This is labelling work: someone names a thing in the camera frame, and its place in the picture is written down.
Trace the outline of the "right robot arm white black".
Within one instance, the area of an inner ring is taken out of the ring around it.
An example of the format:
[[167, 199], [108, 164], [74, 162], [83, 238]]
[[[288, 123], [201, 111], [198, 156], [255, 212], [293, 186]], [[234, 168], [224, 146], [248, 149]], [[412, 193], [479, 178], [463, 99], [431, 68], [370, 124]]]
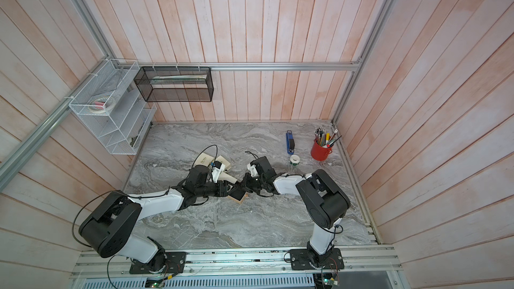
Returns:
[[318, 169], [307, 175], [277, 173], [267, 157], [254, 159], [247, 165], [247, 170], [242, 184], [250, 191], [260, 194], [265, 190], [273, 195], [301, 197], [315, 223], [308, 250], [320, 258], [333, 249], [336, 228], [351, 202], [326, 171]]

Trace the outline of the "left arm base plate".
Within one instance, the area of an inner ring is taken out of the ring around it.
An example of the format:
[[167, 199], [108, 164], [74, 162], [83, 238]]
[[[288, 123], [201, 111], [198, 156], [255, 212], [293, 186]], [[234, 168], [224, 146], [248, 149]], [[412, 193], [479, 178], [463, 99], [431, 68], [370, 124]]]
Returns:
[[158, 252], [148, 263], [132, 260], [129, 274], [180, 274], [186, 262], [186, 252]]

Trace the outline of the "cream drawer jewelry box front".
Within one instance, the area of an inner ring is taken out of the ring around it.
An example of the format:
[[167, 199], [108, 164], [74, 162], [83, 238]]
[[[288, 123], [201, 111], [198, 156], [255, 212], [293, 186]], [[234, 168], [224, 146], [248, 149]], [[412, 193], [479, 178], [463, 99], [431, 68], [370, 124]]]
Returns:
[[213, 156], [208, 155], [206, 153], [201, 153], [199, 157], [195, 160], [194, 166], [196, 165], [204, 165], [206, 167], [213, 161]]

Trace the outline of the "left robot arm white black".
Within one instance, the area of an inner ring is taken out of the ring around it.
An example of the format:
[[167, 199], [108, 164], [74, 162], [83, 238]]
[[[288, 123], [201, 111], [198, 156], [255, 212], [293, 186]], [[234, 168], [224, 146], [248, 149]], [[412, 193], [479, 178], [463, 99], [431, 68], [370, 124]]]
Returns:
[[82, 222], [79, 235], [100, 257], [124, 256], [147, 266], [152, 273], [164, 268], [166, 252], [151, 238], [134, 235], [136, 223], [142, 219], [187, 209], [199, 197], [226, 197], [237, 180], [222, 179], [222, 169], [197, 165], [187, 177], [165, 191], [129, 195], [116, 190]]

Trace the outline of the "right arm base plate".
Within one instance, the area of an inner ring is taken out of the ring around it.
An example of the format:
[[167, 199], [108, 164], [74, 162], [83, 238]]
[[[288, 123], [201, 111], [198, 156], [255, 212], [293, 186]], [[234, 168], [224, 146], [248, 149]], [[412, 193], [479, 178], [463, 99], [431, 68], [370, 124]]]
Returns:
[[289, 250], [290, 264], [293, 270], [343, 270], [345, 268], [340, 249], [332, 248], [319, 255], [311, 249]]

